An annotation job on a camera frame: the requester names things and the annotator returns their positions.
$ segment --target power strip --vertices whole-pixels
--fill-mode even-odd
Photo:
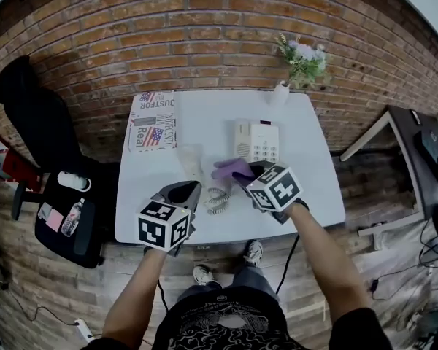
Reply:
[[[90,343],[94,339],[94,336],[86,322],[83,319],[77,319],[74,322],[77,324],[77,328],[81,332],[81,335],[84,337],[86,342]]]

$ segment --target american flag print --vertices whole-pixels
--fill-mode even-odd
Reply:
[[[154,97],[154,92],[144,92],[141,94],[139,100],[141,102],[151,102],[153,100],[153,97]]]
[[[146,138],[143,141],[143,147],[152,147],[159,144],[161,140],[162,133],[164,132],[161,128],[149,127],[146,133]]]

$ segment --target black office chair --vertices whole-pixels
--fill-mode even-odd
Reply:
[[[15,59],[1,71],[0,103],[36,163],[43,172],[50,173],[41,195],[26,192],[25,182],[18,185],[13,218],[18,219],[21,203],[26,201],[48,203],[65,217],[73,204],[84,198],[80,223],[70,237],[60,230],[54,231],[38,217],[35,235],[60,256],[83,267],[95,268],[101,262],[102,243],[115,234],[120,164],[102,164],[81,153],[65,103],[55,92],[39,86],[29,56]],[[57,181],[60,171],[90,179],[91,188],[80,192],[61,186]]]

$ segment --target desk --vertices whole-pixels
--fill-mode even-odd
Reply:
[[[271,120],[280,128],[280,159],[290,165],[304,189],[303,199],[323,226],[343,222],[345,210],[328,146],[307,95],[292,93],[282,109],[266,103],[270,92],[251,90],[182,91],[175,93],[177,146],[200,144],[206,177],[212,164],[233,157],[237,118]],[[144,199],[163,186],[186,180],[176,149],[129,152],[123,146],[117,194],[115,238],[138,243],[134,214]],[[251,199],[236,188],[228,209],[209,215],[200,202],[193,221],[196,232],[186,244],[211,244],[295,233],[291,221],[279,225],[253,209]]]
[[[432,131],[437,136],[435,148],[438,154],[438,120],[421,113],[418,113],[418,117],[422,125],[415,123],[409,109],[389,106],[385,114],[341,155],[341,161],[348,160],[385,126],[390,125],[401,147],[417,200],[418,212],[394,222],[361,230],[358,232],[359,236],[393,230],[420,220],[428,220],[434,206],[438,204],[438,181],[414,146],[414,135],[418,131],[421,129],[427,132]]]

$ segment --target pink card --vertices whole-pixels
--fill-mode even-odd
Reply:
[[[55,209],[50,210],[50,215],[45,222],[50,228],[52,228],[55,232],[58,232],[60,228],[61,221],[64,219],[64,216],[60,214]]]

